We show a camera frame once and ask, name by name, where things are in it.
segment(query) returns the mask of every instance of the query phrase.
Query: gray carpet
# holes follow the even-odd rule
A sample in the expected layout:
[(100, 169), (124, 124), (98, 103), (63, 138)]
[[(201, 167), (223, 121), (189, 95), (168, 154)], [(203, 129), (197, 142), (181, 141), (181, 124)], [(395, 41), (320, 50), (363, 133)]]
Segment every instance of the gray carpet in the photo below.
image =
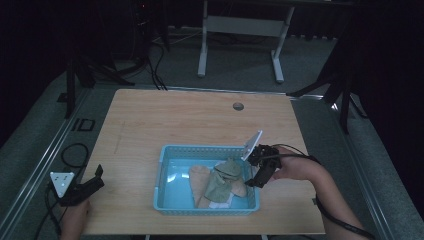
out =
[[(237, 46), (223, 45), (220, 36), (211, 36), (206, 76), (197, 77), (197, 64), (200, 53), (200, 39), (187, 39), (171, 45), (171, 51), (165, 52), (158, 68), (158, 75), (171, 89), (201, 88), (228, 91), (286, 93), (298, 90), (313, 83), (335, 42), (327, 40), (305, 41), (289, 38), (286, 40), (280, 57), (286, 81), (278, 84), (274, 81), (270, 50), (276, 46), (276, 40), (269, 38), (260, 44)], [(160, 49), (152, 48), (151, 58), (155, 64), (160, 57)], [(120, 61), (119, 67), (128, 66)], [(103, 76), (95, 74), (98, 83), (94, 89), (78, 87), (79, 100), (83, 104), (75, 112), (74, 118), (65, 121), (66, 105), (56, 102), (59, 94), (65, 91), (65, 77), (62, 75), (46, 89), (43, 96), (34, 104), (33, 109), (13, 136), (0, 150), (0, 216), (12, 207), (21, 187), (29, 178), (37, 163), (51, 154), (52, 163), (48, 171), (58, 171), (64, 167), (60, 152), (70, 144), (81, 142), (91, 150), (95, 144), (116, 85)], [(154, 89), (148, 69), (129, 74), (126, 79), (136, 83), (136, 88)], [(311, 94), (322, 95), (326, 86)], [(359, 118), (354, 112), (349, 117), (351, 134), (344, 135), (338, 127), (337, 112), (331, 110), (316, 98), (302, 98), (293, 101), (308, 152), (320, 159), (331, 172), (347, 201), (357, 213), (366, 228), (379, 239), (419, 239), (424, 236), (423, 222), (408, 198), (384, 147), (376, 136), (368, 120)], [(72, 131), (76, 119), (95, 120), (93, 131)], [(50, 142), (61, 126), (68, 126), (63, 132), (63, 143), (57, 144), (57, 152), (49, 149)], [(67, 159), (83, 161), (83, 151), (73, 149), (65, 155)], [(354, 170), (363, 166), (367, 183), (376, 195), (381, 207), (386, 227), (380, 227), (381, 214), (370, 212), (367, 192), (364, 192), (358, 175)], [(11, 239), (33, 238), (42, 216), (45, 214), (44, 186), (47, 177), (40, 181), (28, 205), (22, 205), (22, 217), (17, 221)], [(325, 236), (313, 236), (325, 239)], [(54, 227), (46, 221), (39, 239), (56, 239)], [(129, 236), (84, 236), (83, 239), (130, 239)], [(306, 239), (304, 236), (275, 236), (272, 239)]]

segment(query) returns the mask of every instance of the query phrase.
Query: metal frame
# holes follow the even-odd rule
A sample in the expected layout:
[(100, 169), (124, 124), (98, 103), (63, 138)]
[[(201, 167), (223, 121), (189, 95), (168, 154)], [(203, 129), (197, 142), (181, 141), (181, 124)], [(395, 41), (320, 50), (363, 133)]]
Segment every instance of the metal frame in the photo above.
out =
[(197, 75), (199, 77), (206, 76), (208, 32), (259, 35), (279, 38), (277, 48), (271, 51), (271, 60), (274, 67), (275, 80), (282, 83), (284, 81), (284, 76), (281, 69), (280, 54), (284, 40), (287, 36), (287, 31), (290, 27), (290, 21), (293, 16), (294, 9), (294, 7), (289, 7), (284, 21), (209, 16), (208, 1), (203, 1), (202, 48), (200, 50)]

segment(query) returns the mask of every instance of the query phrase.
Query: black cable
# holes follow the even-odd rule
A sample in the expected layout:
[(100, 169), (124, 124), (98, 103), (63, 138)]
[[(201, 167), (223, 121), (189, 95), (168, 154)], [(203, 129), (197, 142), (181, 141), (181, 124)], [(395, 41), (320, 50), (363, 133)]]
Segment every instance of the black cable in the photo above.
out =
[(276, 157), (300, 157), (300, 158), (306, 158), (306, 159), (312, 160), (314, 162), (317, 162), (318, 164), (321, 164), (313, 156), (308, 156), (308, 155), (303, 155), (303, 154), (297, 154), (297, 153), (294, 153), (294, 154), (275, 154), (275, 155), (271, 155), (271, 156), (261, 157), (260, 160), (270, 159), (270, 158), (276, 158)]
[(48, 209), (47, 209), (47, 212), (46, 212), (46, 214), (43, 216), (43, 218), (41, 219), (41, 222), (40, 222), (40, 224), (38, 225), (38, 227), (37, 227), (37, 232), (35, 233), (35, 235), (34, 235), (34, 240), (37, 240), (38, 239), (38, 237), (39, 237), (39, 235), (40, 235), (40, 233), (41, 233), (41, 230), (42, 230), (42, 228), (43, 228), (43, 225), (44, 225), (44, 223), (46, 222), (46, 219), (47, 219), (47, 217), (50, 215), (50, 211), (56, 206), (58, 204), (58, 202), (56, 201), (52, 206), (50, 206)]
[[(85, 151), (84, 161), (83, 161), (83, 164), (81, 164), (81, 165), (73, 165), (73, 164), (68, 163), (65, 160), (66, 151), (68, 151), (70, 148), (75, 147), (75, 146), (81, 146), (81, 147), (84, 148), (84, 151)], [(71, 144), (71, 145), (67, 146), (66, 148), (64, 148), (62, 150), (62, 153), (60, 154), (60, 157), (61, 157), (62, 162), (66, 166), (69, 166), (69, 167), (72, 167), (72, 168), (79, 168), (79, 171), (75, 175), (75, 178), (77, 178), (81, 174), (82, 170), (87, 166), (89, 155), (90, 155), (90, 153), (89, 153), (88, 147), (86, 145), (84, 145), (83, 143), (74, 143), (74, 144)]]
[(65, 213), (68, 211), (68, 206), (65, 208), (65, 211), (63, 211), (62, 216), (59, 218), (59, 223), (62, 222), (63, 217), (65, 216)]
[(297, 148), (295, 148), (295, 147), (292, 147), (292, 146), (290, 146), (290, 145), (287, 145), (287, 144), (282, 144), (282, 143), (280, 143), (280, 144), (274, 144), (274, 145), (272, 145), (271, 147), (278, 147), (278, 146), (288, 147), (288, 148), (291, 148), (291, 149), (293, 149), (293, 150), (295, 150), (295, 151), (299, 152), (299, 153), (300, 153), (300, 154), (302, 154), (302, 155), (306, 155), (306, 154), (304, 154), (302, 151), (300, 151), (299, 149), (297, 149)]
[(140, 58), (133, 60), (133, 62), (134, 62), (134, 66), (117, 70), (116, 73), (119, 74), (120, 76), (125, 76), (127, 74), (137, 71), (138, 69), (142, 68), (145, 65), (145, 61)]
[(133, 73), (131, 75), (124, 76), (124, 79), (125, 80), (129, 80), (129, 79), (137, 76), (138, 74), (142, 73), (145, 69), (146, 69), (146, 66), (144, 66), (142, 69), (138, 70), (137, 72), (135, 72), (135, 73)]
[(325, 208), (322, 205), (322, 203), (320, 202), (318, 196), (316, 196), (316, 203), (317, 203), (317, 207), (320, 210), (321, 214), (324, 215), (324, 217), (326, 217), (331, 222), (333, 222), (333, 223), (339, 225), (340, 227), (342, 227), (342, 228), (344, 228), (344, 229), (346, 229), (348, 231), (351, 231), (351, 232), (353, 232), (355, 234), (361, 235), (361, 236), (366, 237), (368, 239), (375, 239), (375, 236), (372, 235), (371, 233), (369, 233), (369, 232), (367, 232), (365, 230), (362, 230), (360, 228), (357, 228), (355, 226), (352, 226), (352, 225), (350, 225), (348, 223), (345, 223), (345, 222), (343, 222), (343, 221), (341, 221), (341, 220), (333, 217), (329, 212), (327, 212), (327, 210), (325, 210)]
[(152, 43), (152, 44), (153, 44), (153, 46), (156, 46), (161, 50), (159, 60), (157, 61), (154, 69), (153, 69), (153, 65), (152, 65), (150, 58), (149, 57), (147, 58), (147, 62), (148, 62), (149, 67), (150, 67), (150, 74), (152, 76), (152, 82), (158, 90), (168, 90), (165, 83), (163, 82), (162, 78), (157, 74), (159, 64), (162, 61), (162, 58), (163, 58), (163, 55), (164, 55), (164, 50), (163, 50), (162, 46), (160, 46), (159, 44), (157, 44), (157, 43)]
[(53, 224), (55, 226), (56, 233), (60, 236), (62, 230), (60, 228), (59, 221), (57, 220), (56, 216), (53, 213), (53, 207), (50, 206), (50, 200), (49, 200), (49, 193), (50, 193), (50, 190), (52, 189), (52, 187), (53, 186), (52, 186), (51, 182), (49, 182), (49, 184), (46, 188), (45, 195), (44, 195), (44, 203), (46, 204), (47, 212), (50, 215), (50, 220), (53, 222)]

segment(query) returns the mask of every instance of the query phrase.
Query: wooden table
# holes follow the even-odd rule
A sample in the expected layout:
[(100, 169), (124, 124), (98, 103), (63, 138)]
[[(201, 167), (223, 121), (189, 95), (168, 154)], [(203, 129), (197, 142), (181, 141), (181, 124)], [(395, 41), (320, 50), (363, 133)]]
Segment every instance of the wooden table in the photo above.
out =
[[(244, 105), (242, 111), (233, 104)], [(164, 216), (153, 208), (166, 144), (240, 145), (257, 130), (261, 144), (306, 152), (290, 99), (277, 94), (118, 90), (85, 171), (98, 164), (105, 186), (91, 196), (85, 234), (319, 234), (321, 215), (308, 181), (278, 180), (260, 190), (248, 216)]]

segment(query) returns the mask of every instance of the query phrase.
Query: table leg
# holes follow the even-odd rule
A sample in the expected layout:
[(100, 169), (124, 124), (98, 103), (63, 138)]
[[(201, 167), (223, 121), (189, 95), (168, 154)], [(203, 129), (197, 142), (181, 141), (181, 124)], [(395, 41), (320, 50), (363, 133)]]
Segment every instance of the table leg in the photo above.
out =
[(274, 66), (275, 79), (277, 82), (282, 83), (284, 81), (283, 71), (281, 70), (280, 63), (280, 53), (283, 48), (284, 40), (287, 36), (287, 31), (289, 30), (290, 21), (293, 16), (294, 7), (289, 8), (289, 12), (287, 14), (286, 20), (284, 21), (283, 26), (281, 27), (280, 40), (278, 42), (278, 46), (275, 50), (271, 51), (272, 64)]
[(208, 33), (208, 1), (203, 1), (203, 27), (202, 27), (202, 48), (200, 50), (199, 69), (197, 75), (204, 77), (206, 75), (206, 60), (208, 57), (208, 45), (206, 43)]

